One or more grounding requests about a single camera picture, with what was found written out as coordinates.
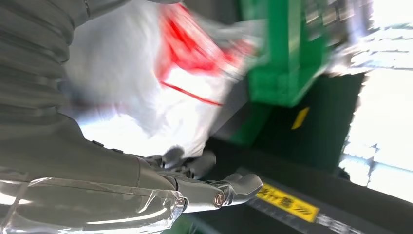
green machine part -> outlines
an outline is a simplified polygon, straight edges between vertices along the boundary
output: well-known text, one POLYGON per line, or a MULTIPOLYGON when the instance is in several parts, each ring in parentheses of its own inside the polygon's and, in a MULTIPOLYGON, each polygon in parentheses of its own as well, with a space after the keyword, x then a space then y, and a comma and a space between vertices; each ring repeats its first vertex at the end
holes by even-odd
POLYGON ((231 142, 251 146, 274 106, 294 107, 330 56, 325 0, 241 0, 243 20, 266 20, 259 65, 248 73, 249 118, 231 142))

yellow sticker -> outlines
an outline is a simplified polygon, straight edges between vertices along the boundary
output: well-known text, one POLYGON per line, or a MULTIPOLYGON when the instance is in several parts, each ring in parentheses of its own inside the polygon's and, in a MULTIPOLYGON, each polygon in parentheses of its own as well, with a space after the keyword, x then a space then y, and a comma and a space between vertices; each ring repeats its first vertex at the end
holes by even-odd
POLYGON ((298 112, 296 121, 294 121, 294 124, 291 127, 292 130, 295 130, 295 129, 301 127, 302 123, 304 123, 305 117, 307 117, 307 114, 308 114, 309 110, 310 110, 310 107, 306 107, 306 108, 300 110, 300 112, 298 112))
POLYGON ((318 207, 268 184, 264 184, 257 197, 310 223, 314 222, 319 213, 318 207))

transparent plastic cover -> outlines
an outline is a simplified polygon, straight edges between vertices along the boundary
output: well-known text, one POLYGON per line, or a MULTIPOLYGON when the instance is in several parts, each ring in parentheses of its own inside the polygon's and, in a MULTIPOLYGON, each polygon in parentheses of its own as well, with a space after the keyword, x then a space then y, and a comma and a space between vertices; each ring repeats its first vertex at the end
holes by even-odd
MULTIPOLYGON (((7 187, 1 187, 1 193, 7 187)), ((44 178, 10 191, 16 196, 2 233, 146 234, 169 229, 185 201, 177 191, 44 178)))

robotic hand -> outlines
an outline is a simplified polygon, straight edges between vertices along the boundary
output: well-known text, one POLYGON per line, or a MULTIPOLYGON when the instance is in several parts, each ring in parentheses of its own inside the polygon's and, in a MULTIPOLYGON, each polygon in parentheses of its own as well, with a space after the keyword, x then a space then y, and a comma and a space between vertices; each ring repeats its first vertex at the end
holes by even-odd
POLYGON ((181 212, 246 202, 261 188, 256 175, 195 180, 211 155, 181 164, 176 149, 150 158, 105 149, 57 111, 65 103, 58 84, 74 29, 126 2, 0 1, 2 232, 137 233, 134 228, 156 227, 142 229, 148 233, 168 227, 164 221, 181 212))

dark metal surface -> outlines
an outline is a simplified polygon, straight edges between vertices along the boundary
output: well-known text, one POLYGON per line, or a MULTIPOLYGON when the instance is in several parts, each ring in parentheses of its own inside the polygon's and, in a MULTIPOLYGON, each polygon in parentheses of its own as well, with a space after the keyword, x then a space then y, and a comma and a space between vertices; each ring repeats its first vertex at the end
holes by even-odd
MULTIPOLYGON (((213 139, 209 141, 207 147, 217 156, 217 166, 206 177, 207 179, 219 178, 225 173, 243 167, 259 173, 264 177, 264 181, 268 178, 292 189, 293 195, 305 195, 344 214, 348 213, 363 220, 361 223, 353 222, 349 225, 365 234, 370 233, 363 231, 364 223, 371 223, 389 233, 411 233, 413 227, 410 222, 413 216, 411 203, 338 179, 330 174, 285 162, 259 151, 236 147, 213 139)), ((338 220, 351 218, 341 217, 342 214, 334 211, 329 215, 338 220)), ((300 233, 249 205, 226 207, 219 212, 194 214, 192 218, 201 227, 207 226, 209 230, 221 234, 300 233)), ((335 233, 326 227, 322 227, 321 230, 325 231, 322 233, 335 233)))

